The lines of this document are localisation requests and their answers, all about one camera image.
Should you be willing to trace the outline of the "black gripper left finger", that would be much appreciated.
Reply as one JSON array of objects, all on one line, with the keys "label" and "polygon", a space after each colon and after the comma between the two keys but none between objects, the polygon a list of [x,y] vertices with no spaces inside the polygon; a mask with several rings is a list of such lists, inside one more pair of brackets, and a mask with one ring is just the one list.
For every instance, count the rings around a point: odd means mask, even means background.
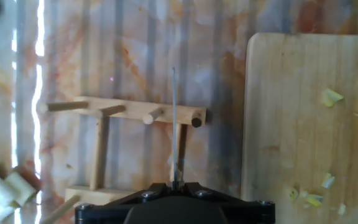
[{"label": "black gripper left finger", "polygon": [[130,210],[136,205],[151,202],[169,193],[170,187],[167,184],[154,183],[148,189],[137,191],[105,205],[84,203],[75,208],[75,223],[124,223]]}]

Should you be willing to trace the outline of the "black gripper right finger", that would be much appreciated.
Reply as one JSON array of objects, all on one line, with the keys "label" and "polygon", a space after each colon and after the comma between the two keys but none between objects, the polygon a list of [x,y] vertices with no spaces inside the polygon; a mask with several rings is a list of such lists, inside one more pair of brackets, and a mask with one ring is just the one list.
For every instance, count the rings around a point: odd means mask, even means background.
[{"label": "black gripper right finger", "polygon": [[228,194],[203,187],[198,182],[183,186],[186,196],[220,208],[229,223],[275,223],[275,203],[269,200],[244,201]]}]

